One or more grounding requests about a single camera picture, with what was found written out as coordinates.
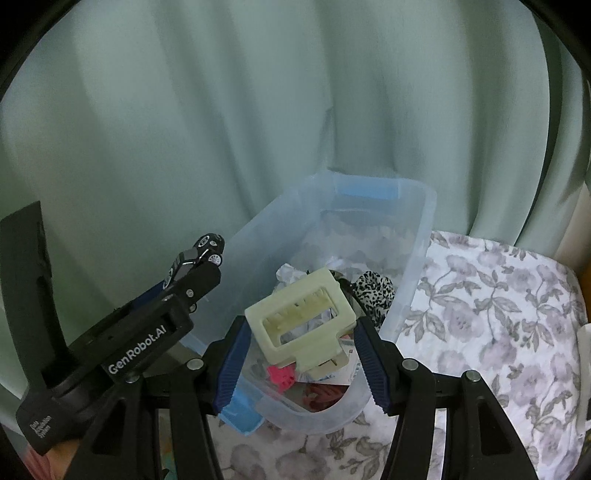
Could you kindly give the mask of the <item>left hand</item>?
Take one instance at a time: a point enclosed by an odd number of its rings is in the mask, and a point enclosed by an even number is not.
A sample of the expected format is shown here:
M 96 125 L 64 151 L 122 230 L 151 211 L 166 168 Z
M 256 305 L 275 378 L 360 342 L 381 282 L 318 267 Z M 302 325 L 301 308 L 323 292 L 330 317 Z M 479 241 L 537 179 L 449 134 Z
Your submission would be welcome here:
M 24 464 L 36 480 L 62 480 L 79 448 L 79 440 L 68 440 L 52 447 L 45 455 L 39 455 L 28 446 Z

